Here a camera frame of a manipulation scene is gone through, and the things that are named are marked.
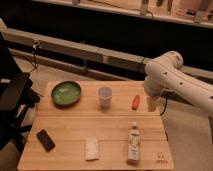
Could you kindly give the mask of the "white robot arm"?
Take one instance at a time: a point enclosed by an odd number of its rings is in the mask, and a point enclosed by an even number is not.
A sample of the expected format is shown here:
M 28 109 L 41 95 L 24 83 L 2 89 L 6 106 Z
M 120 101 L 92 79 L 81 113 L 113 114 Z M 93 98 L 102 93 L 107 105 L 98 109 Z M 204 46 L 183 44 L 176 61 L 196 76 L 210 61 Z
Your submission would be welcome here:
M 176 51 L 169 51 L 147 62 L 144 91 L 157 98 L 165 88 L 202 109 L 213 118 L 213 85 L 195 79 L 180 71 L 183 58 Z

